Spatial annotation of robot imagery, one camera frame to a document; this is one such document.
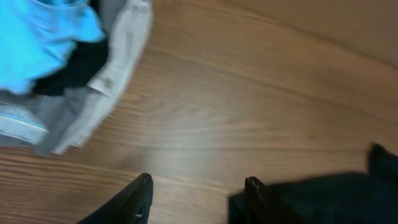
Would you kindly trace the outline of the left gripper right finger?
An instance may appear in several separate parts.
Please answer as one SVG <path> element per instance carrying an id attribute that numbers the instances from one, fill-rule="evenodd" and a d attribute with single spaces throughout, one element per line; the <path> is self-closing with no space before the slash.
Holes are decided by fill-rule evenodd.
<path id="1" fill-rule="evenodd" d="M 245 180 L 244 214 L 249 224 L 307 223 L 256 177 Z"/>

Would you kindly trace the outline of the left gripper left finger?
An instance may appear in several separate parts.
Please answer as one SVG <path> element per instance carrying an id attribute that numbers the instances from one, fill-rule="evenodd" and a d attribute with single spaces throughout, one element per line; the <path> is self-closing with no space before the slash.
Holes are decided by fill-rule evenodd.
<path id="1" fill-rule="evenodd" d="M 147 224 L 153 193 L 152 176 L 143 173 L 77 224 Z"/>

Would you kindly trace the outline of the black shirt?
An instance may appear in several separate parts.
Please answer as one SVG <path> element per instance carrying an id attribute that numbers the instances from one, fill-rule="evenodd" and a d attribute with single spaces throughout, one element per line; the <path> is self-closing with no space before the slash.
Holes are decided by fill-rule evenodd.
<path id="1" fill-rule="evenodd" d="M 374 143 L 365 173 L 266 185 L 307 223 L 397 223 L 397 156 Z M 228 199 L 228 223 L 249 224 L 244 190 Z"/>

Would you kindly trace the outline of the beige folded garment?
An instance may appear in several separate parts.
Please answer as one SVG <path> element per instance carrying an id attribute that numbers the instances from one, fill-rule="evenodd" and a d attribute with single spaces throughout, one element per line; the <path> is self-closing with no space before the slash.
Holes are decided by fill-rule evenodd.
<path id="1" fill-rule="evenodd" d="M 114 109 L 144 51 L 153 21 L 152 1 L 101 1 L 99 15 L 109 37 L 109 56 L 88 83 L 89 93 L 77 119 L 52 152 L 83 147 Z"/>

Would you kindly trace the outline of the grey folded garment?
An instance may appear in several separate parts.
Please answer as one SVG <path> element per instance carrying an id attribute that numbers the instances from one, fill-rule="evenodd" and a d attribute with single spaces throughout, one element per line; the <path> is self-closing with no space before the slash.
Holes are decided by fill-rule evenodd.
<path id="1" fill-rule="evenodd" d="M 100 18 L 101 1 L 88 2 L 109 39 Z M 88 83 L 66 89 L 60 96 L 40 95 L 32 90 L 18 95 L 1 89 L 1 145 L 26 145 L 38 153 L 50 154 L 82 112 L 89 93 Z"/>

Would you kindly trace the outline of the black folded garment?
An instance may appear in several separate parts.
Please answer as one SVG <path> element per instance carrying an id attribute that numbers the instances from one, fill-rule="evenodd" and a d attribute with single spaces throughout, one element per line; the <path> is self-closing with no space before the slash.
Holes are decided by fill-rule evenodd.
<path id="1" fill-rule="evenodd" d="M 40 78 L 33 92 L 40 95 L 60 96 L 69 88 L 85 86 L 105 65 L 109 55 L 109 39 L 99 42 L 77 42 L 67 65 L 48 77 Z"/>

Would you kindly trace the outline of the light blue printed shirt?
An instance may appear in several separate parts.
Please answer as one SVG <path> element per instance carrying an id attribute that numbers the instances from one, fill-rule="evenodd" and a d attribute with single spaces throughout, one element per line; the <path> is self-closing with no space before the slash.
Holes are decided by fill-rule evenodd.
<path id="1" fill-rule="evenodd" d="M 1 89 L 28 93 L 66 66 L 78 42 L 104 38 L 87 0 L 1 0 Z"/>

